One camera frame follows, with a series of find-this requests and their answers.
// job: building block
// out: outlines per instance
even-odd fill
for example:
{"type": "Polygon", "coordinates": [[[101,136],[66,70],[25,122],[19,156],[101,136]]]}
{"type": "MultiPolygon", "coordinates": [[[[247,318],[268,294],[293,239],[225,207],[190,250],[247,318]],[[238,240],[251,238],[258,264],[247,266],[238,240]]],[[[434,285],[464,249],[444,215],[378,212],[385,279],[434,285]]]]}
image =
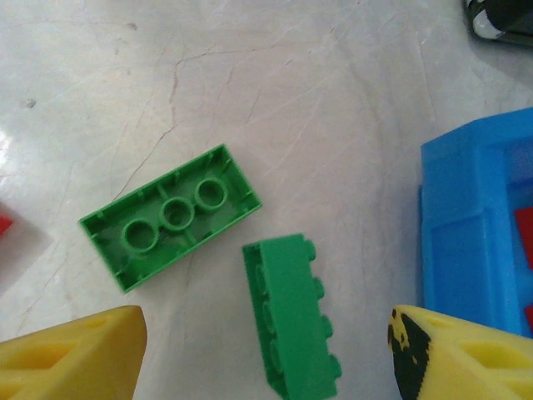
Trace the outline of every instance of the building block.
{"type": "Polygon", "coordinates": [[[531,339],[413,306],[387,336],[404,400],[533,398],[531,339]]]}
{"type": "Polygon", "coordinates": [[[0,214],[0,235],[7,231],[11,227],[13,221],[5,215],[0,214]]]}
{"type": "Polygon", "coordinates": [[[80,221],[128,292],[262,205],[224,145],[80,221]]]}
{"type": "Polygon", "coordinates": [[[318,307],[325,291],[311,275],[313,243],[297,234],[242,252],[269,385],[285,400],[335,396],[341,365],[327,349],[333,327],[318,307]]]}
{"type": "Polygon", "coordinates": [[[527,323],[530,324],[531,332],[533,333],[533,304],[526,307],[526,319],[527,323]]]}
{"type": "Polygon", "coordinates": [[[527,262],[530,269],[533,269],[533,207],[516,210],[515,218],[527,262]]]}
{"type": "Polygon", "coordinates": [[[0,343],[0,399],[131,400],[146,345],[137,306],[0,343]]]}
{"type": "Polygon", "coordinates": [[[533,338],[533,270],[515,219],[533,207],[533,108],[468,123],[421,156],[425,307],[533,338]]]}

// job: lego brick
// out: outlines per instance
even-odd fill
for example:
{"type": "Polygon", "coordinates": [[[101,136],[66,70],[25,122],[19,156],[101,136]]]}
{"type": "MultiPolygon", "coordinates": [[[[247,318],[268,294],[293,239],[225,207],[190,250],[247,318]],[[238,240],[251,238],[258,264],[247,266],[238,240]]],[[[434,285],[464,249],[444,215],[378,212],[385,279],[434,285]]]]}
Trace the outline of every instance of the lego brick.
{"type": "Polygon", "coordinates": [[[515,210],[515,218],[527,262],[530,269],[533,269],[533,207],[515,210]]]}
{"type": "Polygon", "coordinates": [[[533,398],[533,340],[413,306],[388,327],[404,400],[533,398]]]}
{"type": "Polygon", "coordinates": [[[13,221],[5,215],[0,214],[0,235],[7,231],[11,227],[13,221]]]}
{"type": "Polygon", "coordinates": [[[232,155],[220,145],[80,223],[127,292],[261,205],[232,155]]]}
{"type": "Polygon", "coordinates": [[[146,345],[138,306],[0,343],[0,398],[131,400],[146,345]]]}
{"type": "Polygon", "coordinates": [[[318,307],[325,292],[311,275],[313,243],[297,234],[242,252],[269,385],[285,400],[335,396],[341,365],[327,348],[333,327],[318,307]]]}
{"type": "Polygon", "coordinates": [[[526,307],[526,319],[527,323],[530,325],[531,333],[533,333],[533,304],[526,307]]]}
{"type": "Polygon", "coordinates": [[[533,207],[532,120],[533,108],[483,118],[421,148],[425,307],[529,338],[533,270],[515,211],[533,207]]]}

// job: green lego brick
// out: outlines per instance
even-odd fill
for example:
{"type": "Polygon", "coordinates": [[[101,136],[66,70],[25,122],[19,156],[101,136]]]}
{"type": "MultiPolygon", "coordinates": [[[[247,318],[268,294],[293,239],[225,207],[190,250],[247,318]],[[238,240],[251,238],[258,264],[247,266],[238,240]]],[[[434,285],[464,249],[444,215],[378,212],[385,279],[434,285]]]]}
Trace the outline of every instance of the green lego brick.
{"type": "Polygon", "coordinates": [[[333,334],[318,300],[324,286],[311,275],[315,247],[297,234],[242,248],[266,380],[285,400],[336,395],[341,364],[326,340],[333,334]]]}
{"type": "Polygon", "coordinates": [[[128,292],[261,205],[232,155],[220,145],[80,223],[128,292]]]}

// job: blue plastic block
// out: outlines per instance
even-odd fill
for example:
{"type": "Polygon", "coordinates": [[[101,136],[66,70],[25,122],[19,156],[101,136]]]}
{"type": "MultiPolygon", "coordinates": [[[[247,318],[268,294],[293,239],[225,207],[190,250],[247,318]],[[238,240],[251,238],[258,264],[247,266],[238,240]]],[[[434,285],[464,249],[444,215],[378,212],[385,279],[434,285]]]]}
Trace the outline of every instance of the blue plastic block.
{"type": "Polygon", "coordinates": [[[514,216],[533,206],[533,108],[471,122],[421,152],[426,307],[533,338],[533,271],[514,216]]]}

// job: white surface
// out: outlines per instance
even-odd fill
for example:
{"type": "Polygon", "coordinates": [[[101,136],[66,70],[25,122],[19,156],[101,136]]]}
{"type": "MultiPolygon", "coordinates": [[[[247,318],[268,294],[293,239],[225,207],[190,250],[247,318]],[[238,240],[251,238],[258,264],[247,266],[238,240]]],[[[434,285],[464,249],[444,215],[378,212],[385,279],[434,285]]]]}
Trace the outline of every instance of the white surface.
{"type": "Polygon", "coordinates": [[[140,304],[136,400],[275,399],[240,246],[304,232],[338,398],[399,398],[386,325],[421,297],[419,146],[533,105],[531,50],[471,38],[460,0],[28,0],[0,33],[0,340],[140,304]],[[122,294],[77,220],[218,143],[263,209],[122,294]]]}

